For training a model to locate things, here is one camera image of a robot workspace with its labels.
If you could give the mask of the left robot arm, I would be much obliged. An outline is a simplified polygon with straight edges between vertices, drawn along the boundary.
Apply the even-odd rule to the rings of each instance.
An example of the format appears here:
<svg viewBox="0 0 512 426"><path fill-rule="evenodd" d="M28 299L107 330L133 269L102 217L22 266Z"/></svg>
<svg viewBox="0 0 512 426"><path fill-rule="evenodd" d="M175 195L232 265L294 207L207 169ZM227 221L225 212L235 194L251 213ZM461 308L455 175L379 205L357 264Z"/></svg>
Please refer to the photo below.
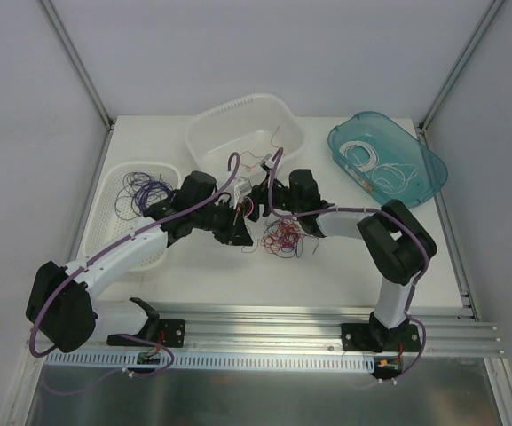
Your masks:
<svg viewBox="0 0 512 426"><path fill-rule="evenodd" d="M26 316L33 328L29 349L37 357L37 334L51 350L69 353L92 338L108 344L145 346L163 342L163 325L146 302L132 297L101 302L99 296L145 258L161 253L199 229L226 246L250 246L244 221L248 203L236 201L201 171L188 175L180 188L148 206L136 225L107 246L65 265L50 261L36 275Z"/></svg>

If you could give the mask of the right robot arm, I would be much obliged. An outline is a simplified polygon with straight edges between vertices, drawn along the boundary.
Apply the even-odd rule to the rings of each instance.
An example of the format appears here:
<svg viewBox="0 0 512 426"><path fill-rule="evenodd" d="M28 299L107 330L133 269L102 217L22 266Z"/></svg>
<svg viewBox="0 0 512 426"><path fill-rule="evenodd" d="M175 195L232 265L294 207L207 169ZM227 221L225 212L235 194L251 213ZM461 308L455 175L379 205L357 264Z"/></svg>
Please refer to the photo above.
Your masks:
<svg viewBox="0 0 512 426"><path fill-rule="evenodd" d="M402 201L388 201L379 209L339 208L321 198L308 169L292 171L288 185L267 175L252 187L249 199L254 211L248 218L254 222L283 213L311 236L362 240L382 284L368 322L351 326L351 346L380 353L395 351L406 341L415 287L437 245Z"/></svg>

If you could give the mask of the white deep plastic basket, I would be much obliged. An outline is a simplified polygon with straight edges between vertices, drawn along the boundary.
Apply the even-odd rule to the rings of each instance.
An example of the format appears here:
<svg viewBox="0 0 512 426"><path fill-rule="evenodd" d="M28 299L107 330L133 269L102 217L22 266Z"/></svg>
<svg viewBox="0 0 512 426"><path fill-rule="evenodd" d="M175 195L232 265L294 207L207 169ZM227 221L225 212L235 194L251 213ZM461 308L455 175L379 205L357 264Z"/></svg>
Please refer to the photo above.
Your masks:
<svg viewBox="0 0 512 426"><path fill-rule="evenodd" d="M257 93L235 99L195 116L187 125L185 145L197 168L222 184L230 176L228 159L240 155L238 175L256 181L257 165L267 154L283 149L283 162L308 145L305 130L287 105L272 94Z"/></svg>

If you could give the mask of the white perforated flat basket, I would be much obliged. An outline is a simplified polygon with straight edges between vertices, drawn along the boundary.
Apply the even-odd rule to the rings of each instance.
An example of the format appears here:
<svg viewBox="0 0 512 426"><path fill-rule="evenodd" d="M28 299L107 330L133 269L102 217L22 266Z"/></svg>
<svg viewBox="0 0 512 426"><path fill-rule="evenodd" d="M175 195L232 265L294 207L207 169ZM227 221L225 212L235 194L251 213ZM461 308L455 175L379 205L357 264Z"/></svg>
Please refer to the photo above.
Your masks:
<svg viewBox="0 0 512 426"><path fill-rule="evenodd" d="M114 166L98 186L81 255L89 256L113 238L136 229L145 210L168 199L180 184L179 170L171 164L133 161Z"/></svg>

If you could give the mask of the teal transparent plastic bin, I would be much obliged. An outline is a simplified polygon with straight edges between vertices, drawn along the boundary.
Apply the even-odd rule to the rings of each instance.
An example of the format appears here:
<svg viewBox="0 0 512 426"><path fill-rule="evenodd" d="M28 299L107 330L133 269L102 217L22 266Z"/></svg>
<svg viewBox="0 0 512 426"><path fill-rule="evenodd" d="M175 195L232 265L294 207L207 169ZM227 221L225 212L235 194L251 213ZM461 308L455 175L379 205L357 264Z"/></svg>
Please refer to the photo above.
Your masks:
<svg viewBox="0 0 512 426"><path fill-rule="evenodd" d="M445 163L389 117L365 111L327 136L335 164L378 204L409 209L432 199L448 179Z"/></svg>

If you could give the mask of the aluminium mounting rail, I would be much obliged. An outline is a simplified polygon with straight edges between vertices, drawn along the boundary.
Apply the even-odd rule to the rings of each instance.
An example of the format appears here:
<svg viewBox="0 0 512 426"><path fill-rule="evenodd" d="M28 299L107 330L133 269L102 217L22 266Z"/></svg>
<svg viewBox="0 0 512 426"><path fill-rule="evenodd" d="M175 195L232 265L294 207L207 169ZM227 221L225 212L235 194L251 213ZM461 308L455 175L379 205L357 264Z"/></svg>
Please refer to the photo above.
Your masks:
<svg viewBox="0 0 512 426"><path fill-rule="evenodd" d="M109 336L144 340L165 335L173 348L215 351L363 351L356 341L369 329L359 307L249 306L145 302L68 303L45 313L41 333L63 352L105 344ZM498 328L469 308L421 308L400 336L406 352L432 357L503 358Z"/></svg>

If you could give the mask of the left aluminium frame post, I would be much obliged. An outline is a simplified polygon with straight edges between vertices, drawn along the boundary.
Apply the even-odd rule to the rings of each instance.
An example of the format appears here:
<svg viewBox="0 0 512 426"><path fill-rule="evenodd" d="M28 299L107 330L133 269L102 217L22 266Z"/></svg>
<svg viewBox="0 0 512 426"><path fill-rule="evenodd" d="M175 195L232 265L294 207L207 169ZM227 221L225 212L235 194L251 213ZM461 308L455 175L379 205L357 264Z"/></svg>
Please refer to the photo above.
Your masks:
<svg viewBox="0 0 512 426"><path fill-rule="evenodd" d="M63 19L59 15L56 5L52 0L37 0L36 3L41 8L45 18L48 20L51 31L57 37L61 49L65 53L69 64L74 69L76 77L82 85L92 107L97 113L99 120L107 130L110 130L114 123L114 119L108 113L102 98L98 94L97 88L83 63L82 57L80 56L70 34L68 33Z"/></svg>

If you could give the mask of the aluminium frame post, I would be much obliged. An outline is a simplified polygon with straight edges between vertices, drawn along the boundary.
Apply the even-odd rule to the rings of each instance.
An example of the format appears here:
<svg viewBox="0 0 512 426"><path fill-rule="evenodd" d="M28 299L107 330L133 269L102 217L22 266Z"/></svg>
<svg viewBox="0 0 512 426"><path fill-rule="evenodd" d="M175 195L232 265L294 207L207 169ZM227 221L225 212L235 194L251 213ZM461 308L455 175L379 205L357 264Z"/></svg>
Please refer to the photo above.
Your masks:
<svg viewBox="0 0 512 426"><path fill-rule="evenodd" d="M102 98L98 94L97 88L83 63L82 57L80 56L70 34L68 33L63 19L59 15L56 5L52 0L37 0L36 3L41 8L45 18L48 20L51 31L57 37L61 49L65 53L69 64L74 69L76 77L82 85L92 107L97 113L99 120L107 130L110 130L114 123L114 119L108 113Z"/></svg>
<svg viewBox="0 0 512 426"><path fill-rule="evenodd" d="M492 0L484 9L482 16L479 18L470 33L467 42L461 49L461 53L454 61L452 68L441 84L436 97L431 102L427 113L421 119L419 123L419 132L421 135L425 135L430 125L435 121L437 114L453 93L453 90L463 76L465 69L477 53L480 44L486 38L492 25L499 18L499 15L506 3L506 0Z"/></svg>

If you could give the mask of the right aluminium frame post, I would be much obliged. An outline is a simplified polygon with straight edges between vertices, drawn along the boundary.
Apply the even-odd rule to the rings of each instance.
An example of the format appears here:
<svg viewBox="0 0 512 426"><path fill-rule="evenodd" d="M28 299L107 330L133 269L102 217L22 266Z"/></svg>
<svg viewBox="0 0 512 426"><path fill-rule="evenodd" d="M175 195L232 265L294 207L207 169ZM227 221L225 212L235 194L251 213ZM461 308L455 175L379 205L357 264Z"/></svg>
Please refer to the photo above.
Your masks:
<svg viewBox="0 0 512 426"><path fill-rule="evenodd" d="M437 114L453 93L453 90L463 76L465 69L477 53L480 44L486 38L492 25L499 18L499 15L506 3L506 0L492 0L484 9L482 16L479 18L470 33L467 42L461 49L461 53L454 61L452 68L441 84L436 97L431 102L427 113L421 119L419 123L419 132L421 135L425 135L430 125L435 121Z"/></svg>

